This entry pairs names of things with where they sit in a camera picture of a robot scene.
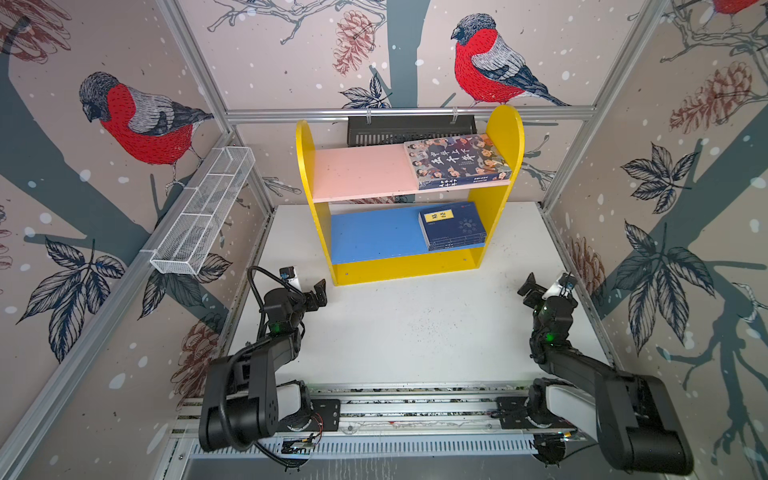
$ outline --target blue shelf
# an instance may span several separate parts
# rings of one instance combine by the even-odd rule
[[[419,211],[425,208],[400,207],[357,214],[331,216],[331,263],[365,262],[382,258],[408,257],[448,250],[483,247],[475,243],[464,247],[427,250]]]

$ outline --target yellow label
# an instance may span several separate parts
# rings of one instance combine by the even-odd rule
[[[453,218],[453,210],[443,210],[442,212],[435,212],[424,216],[427,223],[436,222],[438,220],[447,220],[449,218]]]

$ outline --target wire mesh basket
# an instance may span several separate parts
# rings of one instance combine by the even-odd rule
[[[150,262],[160,273],[197,275],[255,159],[248,147],[224,147]]]

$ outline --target book cover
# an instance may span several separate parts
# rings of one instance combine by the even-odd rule
[[[419,223],[430,250],[485,241],[485,228],[473,202],[455,202],[424,208],[419,212]]]
[[[508,179],[512,169],[486,134],[403,144],[419,190]]]

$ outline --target pink shelf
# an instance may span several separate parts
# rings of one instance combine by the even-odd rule
[[[402,144],[315,151],[315,203],[509,185],[509,180],[419,190]]]

